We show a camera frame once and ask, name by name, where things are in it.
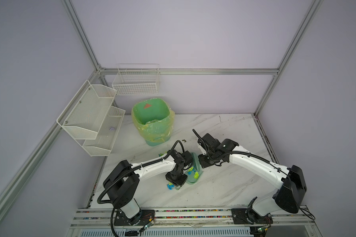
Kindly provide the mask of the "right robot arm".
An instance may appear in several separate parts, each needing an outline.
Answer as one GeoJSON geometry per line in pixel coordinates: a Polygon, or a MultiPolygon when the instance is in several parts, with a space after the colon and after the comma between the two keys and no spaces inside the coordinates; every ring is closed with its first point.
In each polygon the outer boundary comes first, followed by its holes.
{"type": "Polygon", "coordinates": [[[257,224],[269,214],[284,210],[291,214],[301,211],[301,204],[307,192],[303,171],[298,166],[283,166],[253,154],[237,142],[225,139],[223,142],[210,134],[198,138],[198,147],[202,151],[199,162],[202,168],[221,166],[230,163],[247,169],[260,176],[274,187],[274,191],[263,197],[254,197],[244,210],[244,220],[257,224]]]}

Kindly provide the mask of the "green plastic dustpan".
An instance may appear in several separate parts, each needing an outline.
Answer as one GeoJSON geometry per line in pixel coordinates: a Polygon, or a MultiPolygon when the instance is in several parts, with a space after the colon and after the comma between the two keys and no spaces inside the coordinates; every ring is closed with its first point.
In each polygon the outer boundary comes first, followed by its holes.
{"type": "Polygon", "coordinates": [[[200,165],[198,155],[196,153],[191,153],[191,154],[193,156],[193,162],[191,164],[191,167],[185,171],[185,174],[187,175],[186,183],[192,185],[199,180],[199,178],[203,173],[203,170],[200,165]]]}

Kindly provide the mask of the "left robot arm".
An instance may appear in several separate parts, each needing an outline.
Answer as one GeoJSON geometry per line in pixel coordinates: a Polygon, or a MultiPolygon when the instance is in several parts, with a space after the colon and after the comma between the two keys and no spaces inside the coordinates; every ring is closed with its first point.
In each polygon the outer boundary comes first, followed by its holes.
{"type": "Polygon", "coordinates": [[[98,204],[111,204],[116,217],[125,218],[128,225],[137,225],[145,218],[152,219],[153,211],[144,212],[134,195],[140,182],[164,174],[175,187],[181,187],[188,179],[185,171],[193,165],[193,153],[183,149],[180,140],[164,155],[143,163],[129,163],[123,160],[103,182],[104,190],[97,198],[98,204]],[[181,152],[175,147],[180,145],[181,152]]]}

